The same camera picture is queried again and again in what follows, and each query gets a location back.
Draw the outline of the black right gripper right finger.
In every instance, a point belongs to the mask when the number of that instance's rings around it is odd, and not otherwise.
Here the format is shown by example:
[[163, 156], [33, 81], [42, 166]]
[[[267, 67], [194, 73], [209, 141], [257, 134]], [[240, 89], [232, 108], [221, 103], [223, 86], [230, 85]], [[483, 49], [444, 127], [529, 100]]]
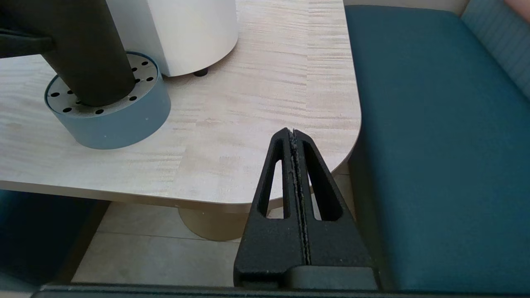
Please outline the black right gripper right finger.
[[298, 207], [306, 263], [312, 266], [372, 266], [329, 168], [307, 134], [294, 132]]

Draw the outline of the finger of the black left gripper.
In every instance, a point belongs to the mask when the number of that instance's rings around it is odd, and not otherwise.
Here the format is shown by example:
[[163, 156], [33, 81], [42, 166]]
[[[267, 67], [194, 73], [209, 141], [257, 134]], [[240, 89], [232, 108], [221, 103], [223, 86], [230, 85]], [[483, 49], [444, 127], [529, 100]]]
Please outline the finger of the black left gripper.
[[55, 49], [49, 36], [38, 36], [22, 31], [0, 29], [0, 58], [31, 56]]

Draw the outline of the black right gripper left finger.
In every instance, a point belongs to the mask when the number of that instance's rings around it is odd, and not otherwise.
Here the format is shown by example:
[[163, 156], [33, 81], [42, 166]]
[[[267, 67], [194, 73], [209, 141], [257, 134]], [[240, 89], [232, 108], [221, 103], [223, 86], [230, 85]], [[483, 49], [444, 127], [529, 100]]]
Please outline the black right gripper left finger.
[[[281, 287], [288, 270], [305, 264], [293, 133], [271, 138], [263, 170], [234, 262], [236, 287]], [[282, 219], [267, 218], [276, 163], [281, 163]]]

